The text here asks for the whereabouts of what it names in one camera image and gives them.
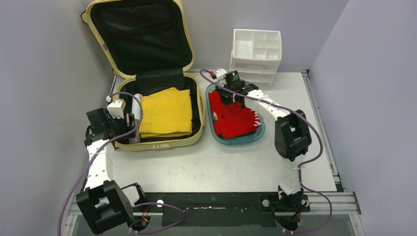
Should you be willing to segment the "yellow hard-shell suitcase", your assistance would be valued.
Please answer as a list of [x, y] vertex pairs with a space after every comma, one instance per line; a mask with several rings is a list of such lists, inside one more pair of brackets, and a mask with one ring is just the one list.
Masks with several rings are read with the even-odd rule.
[[81, 18], [91, 29], [122, 78], [117, 98], [130, 113], [132, 94], [151, 95], [169, 88], [189, 90], [191, 132], [178, 137], [128, 138], [115, 141], [117, 148], [142, 151], [188, 146], [196, 143], [205, 125], [204, 100], [198, 80], [189, 73], [195, 58], [182, 3], [179, 0], [96, 0]]

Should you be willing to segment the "red white striped garment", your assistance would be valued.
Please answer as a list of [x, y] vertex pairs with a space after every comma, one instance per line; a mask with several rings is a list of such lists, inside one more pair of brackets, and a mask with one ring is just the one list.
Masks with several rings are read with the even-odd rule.
[[251, 134], [262, 126], [260, 116], [239, 102], [225, 105], [216, 90], [208, 94], [215, 134], [228, 140]]

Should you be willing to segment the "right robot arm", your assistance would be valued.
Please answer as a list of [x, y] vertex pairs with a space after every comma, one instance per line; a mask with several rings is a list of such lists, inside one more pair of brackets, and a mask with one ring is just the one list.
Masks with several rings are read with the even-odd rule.
[[293, 114], [280, 109], [256, 85], [242, 80], [236, 70], [218, 69], [215, 75], [222, 102], [239, 102], [274, 125], [274, 146], [282, 158], [277, 208], [286, 212], [309, 211], [308, 197], [299, 178], [299, 164], [312, 143], [308, 125], [299, 118], [304, 112], [297, 110]]

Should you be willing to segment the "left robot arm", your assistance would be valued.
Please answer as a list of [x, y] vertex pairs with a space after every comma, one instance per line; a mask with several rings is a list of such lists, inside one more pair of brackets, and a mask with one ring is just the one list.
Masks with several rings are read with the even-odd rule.
[[90, 126], [86, 130], [85, 145], [89, 153], [89, 167], [83, 191], [76, 195], [76, 203], [95, 235], [124, 223], [134, 221], [134, 211], [147, 206], [142, 187], [133, 183], [120, 187], [113, 178], [113, 138], [135, 136], [136, 122], [132, 114], [122, 119], [113, 118], [105, 108], [87, 112]]

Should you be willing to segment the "teal transparent plastic tray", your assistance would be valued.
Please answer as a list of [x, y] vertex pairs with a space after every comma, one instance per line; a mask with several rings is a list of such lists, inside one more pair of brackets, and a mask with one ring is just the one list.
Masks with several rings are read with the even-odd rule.
[[258, 141], [265, 132], [264, 119], [260, 115], [255, 116], [255, 120], [256, 120], [255, 125], [257, 129], [247, 134], [236, 136], [230, 139], [224, 139], [222, 135], [219, 135], [216, 133], [215, 123], [217, 122], [217, 119], [215, 118], [215, 115], [212, 113], [212, 109], [211, 109], [210, 101], [209, 101], [209, 94], [215, 91], [215, 89], [216, 89], [216, 86], [210, 84], [209, 86], [207, 86], [206, 91], [205, 91], [206, 105], [208, 109], [208, 121], [209, 121], [209, 126], [210, 126], [213, 137], [219, 143], [226, 145], [226, 146], [243, 146], [243, 145], [249, 145], [251, 143]]

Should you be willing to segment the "yellow garment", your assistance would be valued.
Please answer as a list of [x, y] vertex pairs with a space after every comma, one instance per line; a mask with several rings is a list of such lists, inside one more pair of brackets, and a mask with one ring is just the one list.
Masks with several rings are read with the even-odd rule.
[[142, 97], [142, 139], [170, 138], [192, 133], [192, 103], [190, 90], [168, 88]]

